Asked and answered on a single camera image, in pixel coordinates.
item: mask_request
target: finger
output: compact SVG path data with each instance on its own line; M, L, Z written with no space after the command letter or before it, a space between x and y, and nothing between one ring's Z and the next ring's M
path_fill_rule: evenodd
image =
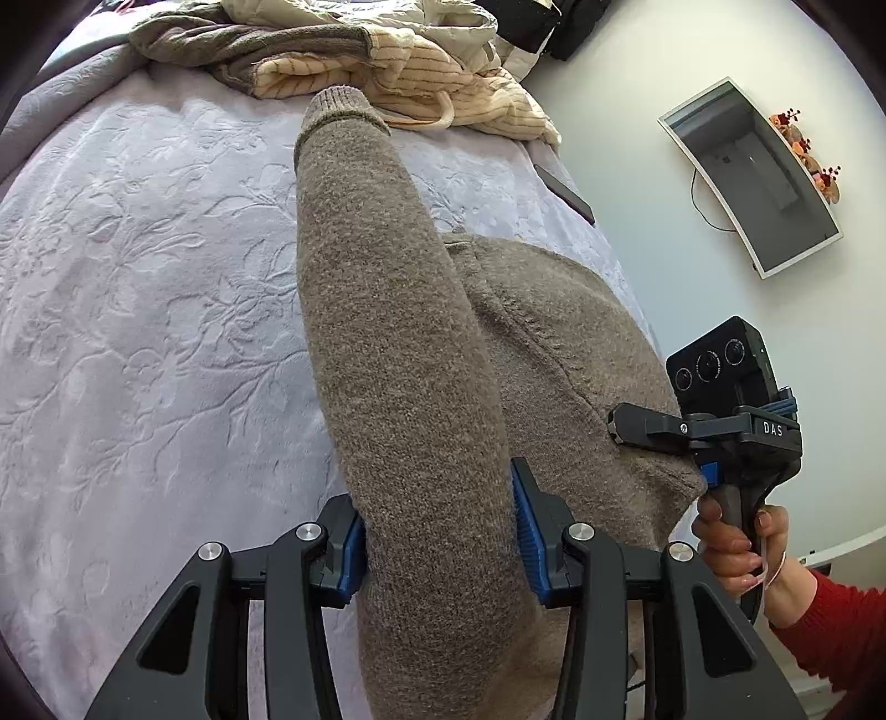
M698 514L708 522L716 522L723 517L723 508L710 495L702 495L698 499Z
M788 511L779 505L763 505L755 519L761 537L788 534Z
M760 583L758 575L742 575L741 577L720 577L720 584L726 589L732 597L740 598L745 592L751 588L757 587Z
M725 522L707 522L699 515L692 523L692 533L704 540L708 547L721 552L746 552L750 550L750 540L741 528Z
M702 558L717 577L741 577L763 565L763 558L753 552L719 552L710 547Z

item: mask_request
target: black cord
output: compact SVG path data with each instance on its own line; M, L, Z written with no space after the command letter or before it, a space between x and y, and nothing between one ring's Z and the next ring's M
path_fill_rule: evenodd
M692 173L692 184L689 186L689 197L692 198L692 204L695 206L698 214L702 217L706 223L708 223L714 230L719 230L721 232L738 232L738 230L733 230L732 228L720 228L710 220L708 220L701 208L696 205L696 178L698 177L698 168L696 168Z

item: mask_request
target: camera lens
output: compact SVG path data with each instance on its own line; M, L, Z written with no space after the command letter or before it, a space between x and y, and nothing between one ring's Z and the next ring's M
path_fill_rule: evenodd
M733 338L726 344L723 355L730 365L738 365L744 359L744 344L741 340Z
M689 386L692 385L692 373L688 368L681 367L673 376L673 384L678 390L689 390Z
M719 376L719 358L713 350L703 352L696 360L696 371L702 382L711 382Z

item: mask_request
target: tv screen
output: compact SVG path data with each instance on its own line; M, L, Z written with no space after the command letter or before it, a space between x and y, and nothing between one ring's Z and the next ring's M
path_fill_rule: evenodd
M659 121L719 196L762 277L840 237L809 172L732 81Z

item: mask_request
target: red sweater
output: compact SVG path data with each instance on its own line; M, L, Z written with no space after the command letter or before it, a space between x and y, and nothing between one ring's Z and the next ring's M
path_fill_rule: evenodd
M819 589L806 614L789 628L773 631L806 672L830 680L836 691L849 691L828 714L827 720L839 720L872 671L879 670L882 679L886 592L860 591L813 573Z

